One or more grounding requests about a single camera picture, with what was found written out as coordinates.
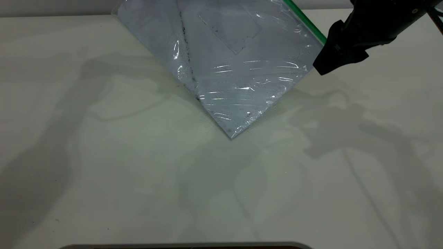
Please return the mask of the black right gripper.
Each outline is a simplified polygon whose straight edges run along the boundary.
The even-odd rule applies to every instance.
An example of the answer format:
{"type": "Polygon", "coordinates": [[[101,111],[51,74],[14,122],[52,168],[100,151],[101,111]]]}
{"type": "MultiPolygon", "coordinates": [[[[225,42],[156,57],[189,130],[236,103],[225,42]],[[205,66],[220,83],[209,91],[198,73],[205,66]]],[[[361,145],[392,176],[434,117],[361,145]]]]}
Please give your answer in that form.
{"type": "Polygon", "coordinates": [[[429,0],[352,0],[346,21],[334,22],[313,62],[320,75],[360,63],[371,47],[389,44],[427,12],[429,0]]]}

